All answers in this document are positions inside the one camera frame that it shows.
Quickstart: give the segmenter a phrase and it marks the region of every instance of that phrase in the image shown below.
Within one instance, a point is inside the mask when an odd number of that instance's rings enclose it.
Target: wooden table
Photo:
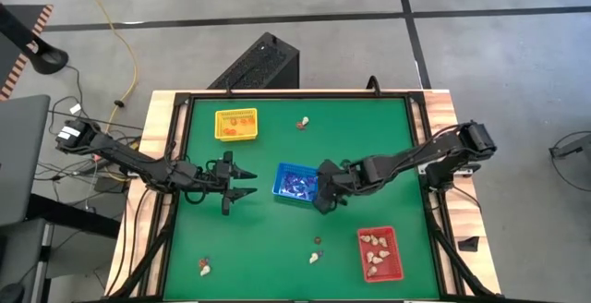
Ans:
[[[286,90],[290,92],[334,92],[334,91],[350,91],[359,92],[360,90]],[[407,91],[407,90],[388,90],[388,91]],[[144,127],[141,145],[139,150],[151,157],[158,158],[163,156],[163,152],[166,146],[166,140],[168,132],[171,126],[171,116],[174,107],[175,95],[178,92],[191,92],[191,93],[212,93],[212,92],[223,92],[223,91],[155,91],[152,94],[150,107],[148,109],[148,115],[146,117],[146,124]],[[235,91],[235,92],[277,92],[277,90],[255,90],[255,91]],[[452,96],[449,91],[424,91],[426,107],[428,111],[428,120],[430,123],[431,133],[436,133],[443,127],[453,125],[457,123],[455,112],[453,109]],[[419,140],[424,139],[423,129],[419,114],[417,113],[417,106],[414,107],[415,118],[416,118],[416,130],[419,135]],[[177,144],[180,142],[182,135],[184,122],[185,122],[186,108],[181,107],[180,114],[178,116],[178,122],[176,126],[175,140]],[[178,147],[173,152],[173,157],[176,156]],[[474,190],[474,184],[471,178],[456,178],[455,185],[458,188],[468,192],[473,197],[476,197]],[[148,192],[144,198],[140,207],[138,208],[139,200],[145,190],[145,185],[138,179],[131,182],[131,187],[128,192],[128,203],[127,203],[127,216],[126,216],[126,248],[123,249],[123,227],[119,232],[119,238],[115,247],[115,254],[113,256],[113,263],[111,271],[109,273],[109,280],[107,283],[107,290],[115,280],[117,271],[119,270],[119,264],[121,258],[125,252],[123,266],[119,277],[116,279],[113,292],[119,288],[119,286],[127,279],[129,269],[135,269],[136,265],[143,257],[146,252],[146,245],[148,235],[151,230],[151,219],[154,213],[156,194]],[[168,207],[165,206],[170,202],[170,196],[164,200],[162,208],[162,216],[160,226],[163,224],[165,215],[168,213]],[[431,199],[432,205],[437,206],[437,202],[434,198]],[[495,293],[499,293],[499,283],[497,281],[497,275],[495,273],[494,264],[492,257],[490,256],[490,250],[488,247],[487,234],[485,232],[484,224],[482,222],[482,216],[479,212],[478,207],[463,196],[460,193],[450,190],[447,193],[447,206],[449,210],[450,220],[452,223],[452,231],[457,244],[458,241],[462,241],[472,236],[479,237],[478,251],[477,252],[462,252],[462,256],[465,263],[470,267],[472,272],[480,279],[482,284]],[[134,217],[136,212],[139,212],[138,228],[136,236],[133,237],[134,231]],[[131,245],[133,239],[136,240],[136,248],[131,260]],[[441,264],[444,271],[445,284],[449,294],[455,293],[452,279],[452,267],[445,255],[445,252],[440,248]],[[154,258],[151,267],[150,281],[148,284],[147,294],[153,295],[156,293],[157,275],[160,271],[160,264],[162,259],[162,250]]]

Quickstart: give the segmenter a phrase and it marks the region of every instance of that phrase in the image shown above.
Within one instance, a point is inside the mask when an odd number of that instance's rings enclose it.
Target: black box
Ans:
[[[209,90],[298,89],[299,50],[265,32]]]

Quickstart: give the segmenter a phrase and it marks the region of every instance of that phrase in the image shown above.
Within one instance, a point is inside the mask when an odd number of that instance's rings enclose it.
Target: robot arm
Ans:
[[[319,193],[314,206],[322,213],[346,205],[348,196],[367,196],[382,189],[401,172],[427,165],[432,188],[450,188],[453,173],[470,162],[487,160],[497,150],[484,125],[476,122],[446,127],[422,145],[394,155],[374,155],[341,167],[325,160],[319,168]]]
[[[222,213],[230,213],[230,203],[256,191],[255,188],[230,188],[230,179],[249,179],[257,176],[240,169],[234,162],[232,152],[227,151],[222,159],[210,160],[205,168],[188,161],[170,159],[173,147],[167,147],[161,159],[153,159],[139,151],[132,150],[111,136],[101,132],[99,126],[79,118],[66,121],[66,126],[58,134],[57,149],[64,153],[78,155],[97,154],[102,158],[119,164],[127,171],[137,173],[148,188],[162,193],[175,193],[183,190],[191,203],[200,203],[209,193],[220,193]],[[201,198],[192,201],[189,192],[202,193]]]

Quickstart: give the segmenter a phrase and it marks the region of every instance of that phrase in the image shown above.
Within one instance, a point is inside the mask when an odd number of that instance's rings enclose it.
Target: tripod leg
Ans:
[[[28,30],[6,7],[0,4],[0,33],[4,34],[29,58],[33,68],[40,74],[55,73],[67,64],[68,56]],[[33,44],[36,52],[30,49]]]

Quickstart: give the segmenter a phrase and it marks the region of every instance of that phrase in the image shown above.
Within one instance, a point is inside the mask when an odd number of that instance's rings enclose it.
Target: food item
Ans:
[[[378,268],[376,266],[371,266],[368,270],[368,276],[372,276],[378,272]]]
[[[205,276],[207,275],[209,272],[211,271],[211,267],[210,265],[205,265],[203,266],[203,268],[201,269],[201,273],[199,275],[201,276]]]
[[[373,257],[374,257],[374,256],[375,256],[375,255],[373,254],[373,252],[371,252],[371,251],[370,251],[370,252],[368,252],[368,254],[366,255],[366,257],[368,257],[368,262],[371,262],[371,261],[373,260]]]
[[[316,262],[319,258],[318,253],[314,252],[312,253],[312,257],[310,257],[310,263]]]

